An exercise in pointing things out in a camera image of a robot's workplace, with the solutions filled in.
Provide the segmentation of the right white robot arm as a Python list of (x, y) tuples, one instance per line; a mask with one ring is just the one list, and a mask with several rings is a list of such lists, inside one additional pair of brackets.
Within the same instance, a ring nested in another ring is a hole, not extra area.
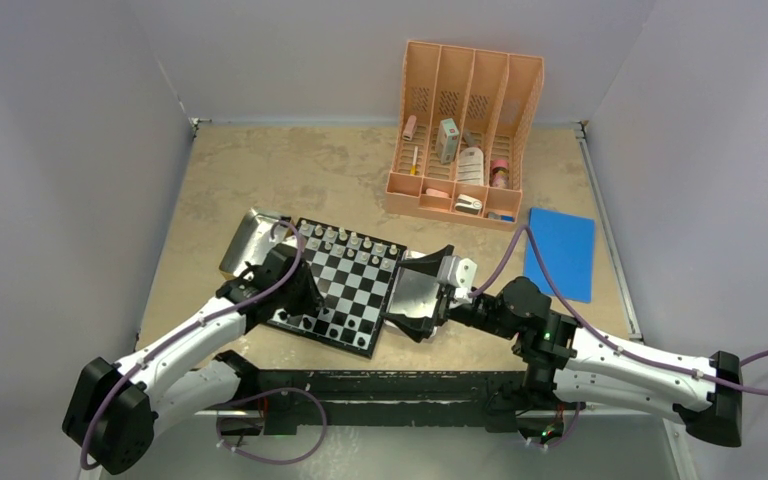
[(387, 318), (415, 342), (447, 321), (512, 340), (527, 366), (518, 393), (537, 408), (600, 403), (650, 413), (681, 424), (693, 438), (722, 447), (742, 444), (742, 371), (737, 356), (680, 355), (588, 330), (552, 309), (550, 297), (524, 276), (497, 294), (472, 282), (476, 264), (451, 246), (407, 258), (399, 272), (431, 277), (438, 285), (431, 315)]

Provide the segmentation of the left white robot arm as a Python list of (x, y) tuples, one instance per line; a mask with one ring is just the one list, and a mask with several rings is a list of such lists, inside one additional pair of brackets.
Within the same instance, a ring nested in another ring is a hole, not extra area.
[(224, 402), (252, 405), (254, 377), (220, 360), (197, 365), (280, 312), (313, 315), (321, 308), (303, 252), (303, 244), (276, 245), (159, 340), (114, 362), (97, 357), (86, 364), (62, 424), (80, 448), (81, 469), (122, 473), (182, 415)]

